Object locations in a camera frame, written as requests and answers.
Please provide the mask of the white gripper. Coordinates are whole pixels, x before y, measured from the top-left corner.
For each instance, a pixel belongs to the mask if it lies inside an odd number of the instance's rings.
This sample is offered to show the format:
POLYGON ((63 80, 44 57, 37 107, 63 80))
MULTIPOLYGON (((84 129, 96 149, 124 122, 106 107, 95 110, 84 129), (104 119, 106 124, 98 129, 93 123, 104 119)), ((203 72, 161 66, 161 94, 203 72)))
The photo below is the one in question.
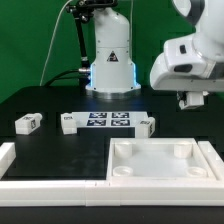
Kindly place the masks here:
POLYGON ((154 90, 178 91, 179 107, 184 109, 182 91, 224 91, 224 62, 207 59, 193 46, 193 34, 165 42, 150 72, 154 90))

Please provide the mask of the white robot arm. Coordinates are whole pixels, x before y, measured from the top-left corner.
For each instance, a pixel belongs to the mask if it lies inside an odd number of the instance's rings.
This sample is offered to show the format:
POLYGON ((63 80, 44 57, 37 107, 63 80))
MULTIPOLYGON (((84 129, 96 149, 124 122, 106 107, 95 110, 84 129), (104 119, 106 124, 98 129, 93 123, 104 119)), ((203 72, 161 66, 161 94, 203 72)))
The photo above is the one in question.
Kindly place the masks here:
MULTIPOLYGON (((204 104, 207 93, 224 92, 224 0, 171 0, 195 31, 159 47, 149 71, 152 89, 178 94, 182 109, 204 104)), ((93 10, 96 57, 86 90, 102 98, 119 98, 138 91, 136 66, 130 57, 130 23, 107 6, 93 10)))

